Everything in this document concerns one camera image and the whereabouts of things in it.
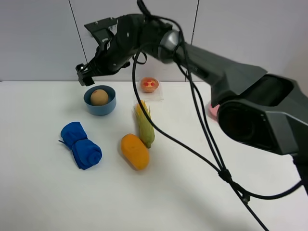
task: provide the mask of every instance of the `pink object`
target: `pink object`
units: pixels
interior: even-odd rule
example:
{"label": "pink object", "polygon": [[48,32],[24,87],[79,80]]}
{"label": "pink object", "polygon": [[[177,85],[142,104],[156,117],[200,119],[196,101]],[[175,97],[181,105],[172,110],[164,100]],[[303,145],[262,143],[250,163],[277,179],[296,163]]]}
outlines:
{"label": "pink object", "polygon": [[219,104],[216,107],[212,107],[211,102],[208,103],[208,112],[212,119],[217,121],[217,112],[219,109]]}

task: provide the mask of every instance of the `toy food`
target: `toy food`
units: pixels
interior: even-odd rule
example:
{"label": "toy food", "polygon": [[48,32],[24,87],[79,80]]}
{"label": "toy food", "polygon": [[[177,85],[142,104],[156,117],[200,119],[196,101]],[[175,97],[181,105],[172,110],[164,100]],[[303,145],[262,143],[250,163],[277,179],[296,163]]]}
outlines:
{"label": "toy food", "polygon": [[149,151],[134,134],[127,134],[122,138],[121,150],[137,170],[143,170],[148,166],[150,162]]}
{"label": "toy food", "polygon": [[93,106],[103,106],[108,103],[108,94],[102,89],[95,90],[91,95],[91,104]]}
{"label": "toy food", "polygon": [[[151,114],[145,102],[143,100],[141,100],[141,102],[142,102],[142,105],[145,111],[151,118]],[[138,125],[139,125],[139,138],[147,148],[150,148],[151,144],[153,143],[155,139],[154,128],[150,124],[150,122],[147,120],[147,118],[145,117],[139,104],[136,104],[135,106],[135,114],[136,114],[136,118],[137,118]]]}
{"label": "toy food", "polygon": [[152,93],[154,92],[159,86],[159,83],[154,78],[145,77],[141,80],[141,89],[143,92]]}

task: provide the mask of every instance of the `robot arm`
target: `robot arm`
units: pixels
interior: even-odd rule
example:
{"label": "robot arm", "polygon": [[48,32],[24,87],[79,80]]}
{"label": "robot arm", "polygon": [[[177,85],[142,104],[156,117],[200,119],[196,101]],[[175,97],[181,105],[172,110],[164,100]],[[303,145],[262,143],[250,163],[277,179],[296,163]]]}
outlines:
{"label": "robot arm", "polygon": [[[163,63],[183,67],[184,52],[172,25],[129,14],[85,25],[99,46],[94,58],[76,67],[82,86],[92,77],[114,75],[143,51]],[[290,79],[185,44],[190,71],[211,85],[218,123],[232,139],[275,154],[290,154],[308,192],[308,98]]]}

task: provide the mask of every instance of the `blue bowl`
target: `blue bowl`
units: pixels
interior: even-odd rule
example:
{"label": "blue bowl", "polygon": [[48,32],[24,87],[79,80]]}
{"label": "blue bowl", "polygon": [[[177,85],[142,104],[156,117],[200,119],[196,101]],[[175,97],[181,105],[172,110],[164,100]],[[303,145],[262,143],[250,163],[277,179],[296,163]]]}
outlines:
{"label": "blue bowl", "polygon": [[[95,90],[98,89],[102,89],[104,91],[107,92],[108,94],[108,103],[103,105],[103,106],[93,106],[91,105],[91,95]],[[87,105],[88,111],[92,114],[92,115],[96,115],[96,116],[104,116],[106,114],[111,113],[114,108],[116,107],[116,92],[113,88],[109,87],[109,86],[105,86],[105,85],[100,85],[100,86],[96,86],[93,87],[89,90],[87,90],[87,92],[85,93],[83,99]]]}

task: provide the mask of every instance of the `blue cloth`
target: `blue cloth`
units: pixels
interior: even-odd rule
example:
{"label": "blue cloth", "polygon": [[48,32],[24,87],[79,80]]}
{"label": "blue cloth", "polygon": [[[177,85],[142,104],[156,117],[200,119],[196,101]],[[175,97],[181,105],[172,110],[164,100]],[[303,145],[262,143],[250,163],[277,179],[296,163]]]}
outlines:
{"label": "blue cloth", "polygon": [[64,143],[73,152],[74,159],[79,168],[86,170],[98,164],[102,158],[102,151],[88,137],[79,122],[66,125],[61,131]]}

